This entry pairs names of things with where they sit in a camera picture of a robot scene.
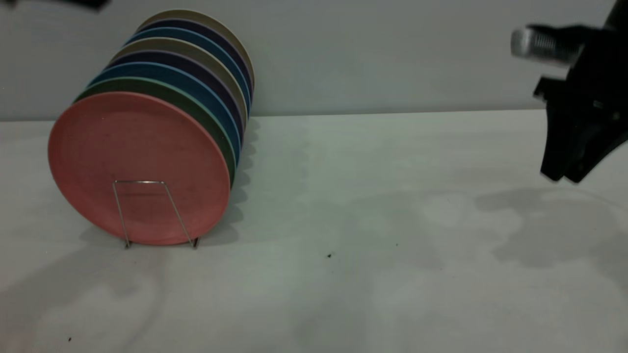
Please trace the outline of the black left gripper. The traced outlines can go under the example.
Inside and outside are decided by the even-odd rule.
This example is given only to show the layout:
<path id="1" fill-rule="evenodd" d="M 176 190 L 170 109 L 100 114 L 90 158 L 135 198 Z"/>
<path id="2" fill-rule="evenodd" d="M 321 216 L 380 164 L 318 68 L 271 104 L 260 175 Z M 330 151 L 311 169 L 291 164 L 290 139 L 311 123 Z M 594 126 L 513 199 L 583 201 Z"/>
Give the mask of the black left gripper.
<path id="1" fill-rule="evenodd" d="M 0 2 L 7 7 L 16 7 L 22 2 L 35 2 L 60 4 L 61 6 L 73 6 L 89 10 L 101 10 L 108 5 L 109 0 L 1 0 Z"/>

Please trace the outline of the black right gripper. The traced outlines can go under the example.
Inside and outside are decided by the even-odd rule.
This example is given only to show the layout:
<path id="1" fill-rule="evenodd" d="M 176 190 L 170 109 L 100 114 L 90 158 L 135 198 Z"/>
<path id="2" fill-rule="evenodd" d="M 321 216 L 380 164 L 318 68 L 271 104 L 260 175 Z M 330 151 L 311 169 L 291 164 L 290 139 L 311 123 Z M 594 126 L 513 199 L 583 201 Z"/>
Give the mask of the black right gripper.
<path id="1" fill-rule="evenodd" d="M 529 24 L 527 58 L 568 68 L 565 78 L 543 76 L 534 89 L 547 112 L 540 172 L 551 181 L 581 183 L 628 139 L 627 30 Z M 576 157 L 580 129 L 604 130 Z"/>

